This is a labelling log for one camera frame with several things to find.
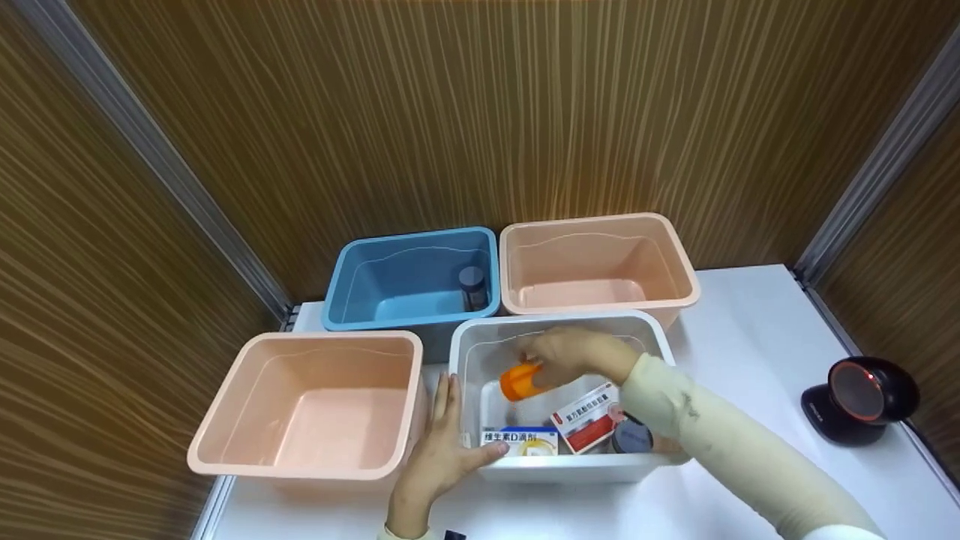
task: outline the plastic storage bin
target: plastic storage bin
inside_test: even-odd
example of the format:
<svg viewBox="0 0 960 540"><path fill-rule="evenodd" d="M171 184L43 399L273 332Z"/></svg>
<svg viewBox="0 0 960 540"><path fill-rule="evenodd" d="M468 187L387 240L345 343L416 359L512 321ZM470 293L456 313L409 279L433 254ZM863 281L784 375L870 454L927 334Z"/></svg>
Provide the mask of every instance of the plastic storage bin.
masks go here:
<svg viewBox="0 0 960 540"><path fill-rule="evenodd" d="M458 275L477 266L486 274L489 304L467 309ZM446 362L457 325L500 308L496 238L469 227L354 240L340 252L326 293L329 331L403 328L423 341L425 363Z"/></svg>
<svg viewBox="0 0 960 540"><path fill-rule="evenodd" d="M511 225L500 276L514 314L641 309L669 328L700 298L673 225L650 212Z"/></svg>
<svg viewBox="0 0 960 540"><path fill-rule="evenodd" d="M500 393L499 378L518 359L517 339L559 325L577 325L612 333L630 343L639 356L642 352L663 358L675 365L660 324L639 311L615 313L548 314L495 317L468 321L453 334L450 373L459 375L464 393L461 429L471 447L480 442L483 428L548 425L550 415L606 380L588 375L511 404ZM493 481L508 482L632 482L640 481L654 469L688 460L680 447L669 439L655 449L666 453L610 454L607 443L587 454L504 457L480 469L479 474Z"/></svg>
<svg viewBox="0 0 960 540"><path fill-rule="evenodd" d="M421 355L408 331L258 335L233 361L187 463L299 490L389 489L425 426Z"/></svg>

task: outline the brown wall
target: brown wall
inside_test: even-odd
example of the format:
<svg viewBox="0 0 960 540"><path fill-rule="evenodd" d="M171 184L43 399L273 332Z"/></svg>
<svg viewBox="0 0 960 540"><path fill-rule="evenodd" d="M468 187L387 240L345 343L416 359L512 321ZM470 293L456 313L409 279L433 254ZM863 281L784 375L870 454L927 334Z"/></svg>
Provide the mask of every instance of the brown wall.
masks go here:
<svg viewBox="0 0 960 540"><path fill-rule="evenodd" d="M954 0L73 0L296 300L358 236L652 209L792 262Z"/></svg>
<svg viewBox="0 0 960 540"><path fill-rule="evenodd" d="M960 110L816 288L857 346L917 379L917 427L960 478Z"/></svg>
<svg viewBox="0 0 960 540"><path fill-rule="evenodd" d="M0 538L189 536L186 446L276 328L0 2Z"/></svg>

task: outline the pink plastic bin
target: pink plastic bin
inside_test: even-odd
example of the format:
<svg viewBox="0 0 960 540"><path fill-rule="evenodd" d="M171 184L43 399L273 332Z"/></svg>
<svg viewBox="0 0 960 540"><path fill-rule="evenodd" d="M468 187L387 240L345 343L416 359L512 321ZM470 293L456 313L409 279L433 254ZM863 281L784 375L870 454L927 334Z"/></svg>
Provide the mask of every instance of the pink plastic bin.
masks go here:
<svg viewBox="0 0 960 540"><path fill-rule="evenodd" d="M422 353L408 331L258 335L233 361L187 463L298 492L387 490L425 425Z"/></svg>
<svg viewBox="0 0 960 540"><path fill-rule="evenodd" d="M511 225L500 280L518 315L632 308L668 328L700 298L673 225L651 212Z"/></svg>

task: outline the cream sleeve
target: cream sleeve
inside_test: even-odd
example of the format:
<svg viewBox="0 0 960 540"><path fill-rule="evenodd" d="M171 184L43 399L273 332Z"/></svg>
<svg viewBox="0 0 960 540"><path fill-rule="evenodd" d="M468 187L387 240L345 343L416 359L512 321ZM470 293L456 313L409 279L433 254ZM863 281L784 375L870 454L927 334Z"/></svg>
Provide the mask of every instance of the cream sleeve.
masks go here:
<svg viewBox="0 0 960 540"><path fill-rule="evenodd" d="M786 540L831 525L880 535L866 510L803 454L659 358L640 357L620 400L650 430L676 439Z"/></svg>
<svg viewBox="0 0 960 540"><path fill-rule="evenodd" d="M437 536L433 533L433 531L428 530L426 534L420 538L403 539L399 536L394 536L394 534L390 532L388 528L384 527L383 530L376 535L376 540L437 540Z"/></svg>

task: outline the wrist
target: wrist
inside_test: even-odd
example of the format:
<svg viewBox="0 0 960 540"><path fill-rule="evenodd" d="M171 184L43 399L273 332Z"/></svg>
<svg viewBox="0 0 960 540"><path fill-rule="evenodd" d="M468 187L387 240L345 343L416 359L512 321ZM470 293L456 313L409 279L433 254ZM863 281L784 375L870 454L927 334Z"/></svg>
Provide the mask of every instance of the wrist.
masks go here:
<svg viewBox="0 0 960 540"><path fill-rule="evenodd" d="M432 497L398 483L390 496L387 530L398 538L421 538L429 529L432 505Z"/></svg>
<svg viewBox="0 0 960 540"><path fill-rule="evenodd" d="M623 386L630 372L634 370L639 354L633 347L611 335L598 338L592 349L592 370L617 386Z"/></svg>

